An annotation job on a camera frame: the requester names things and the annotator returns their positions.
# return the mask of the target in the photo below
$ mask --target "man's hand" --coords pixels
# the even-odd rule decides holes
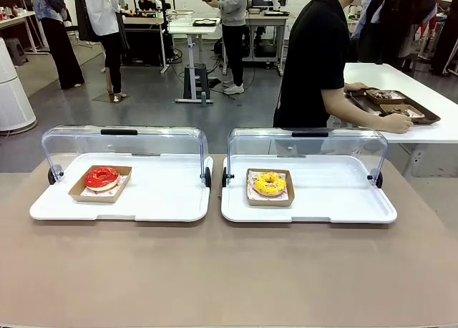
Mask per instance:
[[[210,0],[210,2],[207,2],[207,5],[213,8],[218,7],[218,0]]]
[[[395,113],[381,119],[380,130],[391,133],[406,133],[412,126],[414,123],[409,117]]]
[[[345,92],[358,92],[359,90],[366,90],[369,87],[366,86],[362,82],[355,82],[355,83],[346,83],[344,87]]]

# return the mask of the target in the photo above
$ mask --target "water bottle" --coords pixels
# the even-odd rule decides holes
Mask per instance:
[[[206,92],[202,92],[200,97],[202,98],[202,107],[207,106],[207,93]]]

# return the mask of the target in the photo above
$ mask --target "white sneaker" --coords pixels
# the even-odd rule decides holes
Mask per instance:
[[[232,79],[231,81],[223,81],[223,86],[225,88],[232,87],[234,85],[234,80]]]
[[[224,94],[232,95],[232,94],[242,94],[245,90],[243,89],[243,84],[240,86],[233,85],[232,87],[226,88],[223,90]]]

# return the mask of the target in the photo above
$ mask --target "white cylindrical bin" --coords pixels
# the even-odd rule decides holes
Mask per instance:
[[[34,111],[0,38],[0,134],[27,131],[35,125]]]

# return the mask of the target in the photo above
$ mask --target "yellow donut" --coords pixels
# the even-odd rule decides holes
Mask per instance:
[[[253,189],[266,197],[277,197],[286,189],[286,181],[277,173],[261,173],[253,182]]]

